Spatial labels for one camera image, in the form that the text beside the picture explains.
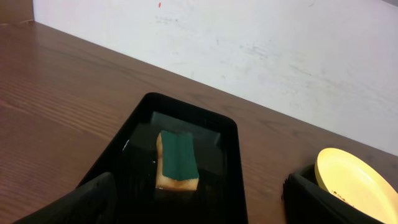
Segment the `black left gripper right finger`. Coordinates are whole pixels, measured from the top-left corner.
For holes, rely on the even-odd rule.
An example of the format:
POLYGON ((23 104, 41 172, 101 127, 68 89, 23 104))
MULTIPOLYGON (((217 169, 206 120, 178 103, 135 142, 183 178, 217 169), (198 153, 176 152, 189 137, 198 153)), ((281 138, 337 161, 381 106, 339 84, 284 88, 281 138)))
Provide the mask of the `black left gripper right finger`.
POLYGON ((380 221, 360 212, 298 173, 283 184, 287 223, 377 224, 380 221))

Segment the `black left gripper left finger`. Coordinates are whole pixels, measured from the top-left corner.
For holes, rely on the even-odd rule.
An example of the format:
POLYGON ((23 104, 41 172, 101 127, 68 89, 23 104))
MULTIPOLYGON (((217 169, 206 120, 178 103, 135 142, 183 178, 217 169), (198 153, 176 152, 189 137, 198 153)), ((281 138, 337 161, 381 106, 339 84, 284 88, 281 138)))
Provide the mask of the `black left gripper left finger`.
POLYGON ((112 223, 117 199, 114 177, 105 172, 16 223, 112 223))

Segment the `yellow green scrub sponge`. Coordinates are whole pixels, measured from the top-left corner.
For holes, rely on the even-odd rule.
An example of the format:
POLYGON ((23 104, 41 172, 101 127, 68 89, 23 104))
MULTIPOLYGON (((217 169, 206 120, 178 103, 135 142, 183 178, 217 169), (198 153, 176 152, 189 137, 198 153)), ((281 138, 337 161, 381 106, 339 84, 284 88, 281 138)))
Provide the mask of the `yellow green scrub sponge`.
POLYGON ((156 140, 155 187, 175 191, 196 191, 199 173, 190 133, 162 130, 156 140))

